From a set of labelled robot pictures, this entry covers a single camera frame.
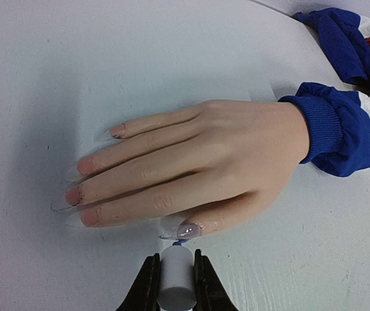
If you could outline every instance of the hand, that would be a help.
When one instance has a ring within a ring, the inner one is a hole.
[[[123,141],[78,163],[87,179],[67,192],[67,202],[98,203],[82,211],[87,227],[188,210],[173,234],[178,239],[221,231],[263,212],[310,144],[302,113],[287,102],[210,100],[128,121],[110,133]],[[121,194],[127,195],[111,199]]]

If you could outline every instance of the silicone hand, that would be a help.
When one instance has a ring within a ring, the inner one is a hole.
[[[302,113],[287,102],[211,100],[127,121],[110,134],[123,141],[78,163],[87,179],[67,192],[67,202],[98,203],[81,213],[87,227],[188,210],[164,236],[174,239],[256,217],[283,191],[310,144]]]

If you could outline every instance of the blue white and red jacket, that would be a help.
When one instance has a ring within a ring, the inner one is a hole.
[[[370,19],[328,8],[296,18],[318,32],[321,48],[342,81],[367,90],[338,91],[303,83],[292,102],[305,116],[310,151],[302,163],[313,162],[335,176],[349,176],[370,167]]]

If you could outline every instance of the finger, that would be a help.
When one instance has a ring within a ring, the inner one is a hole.
[[[274,199],[258,192],[248,192],[235,198],[197,207],[178,228],[166,231],[160,237],[190,240],[230,229],[255,218],[273,201]]]
[[[175,144],[87,179],[77,185],[76,190],[68,192],[69,203],[90,204],[197,172],[212,162],[212,156],[204,150],[205,146],[197,152],[189,152],[197,150],[197,144],[195,140]]]
[[[200,107],[193,106],[172,113],[160,113],[140,119],[130,120],[113,127],[110,130],[110,135],[119,139],[129,138],[158,128],[187,122],[197,117],[199,112]]]
[[[82,212],[87,227],[107,227],[173,214],[239,195],[228,176],[200,172]]]
[[[84,177],[98,174],[136,157],[187,141],[198,135],[198,130],[193,122],[186,122],[143,133],[82,159],[77,169]]]

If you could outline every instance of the sleeve cuff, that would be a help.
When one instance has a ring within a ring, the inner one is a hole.
[[[342,145],[343,131],[335,108],[317,96],[284,96],[279,102],[291,102],[305,116],[310,135],[310,150],[301,163],[307,163],[320,154],[337,152]]]

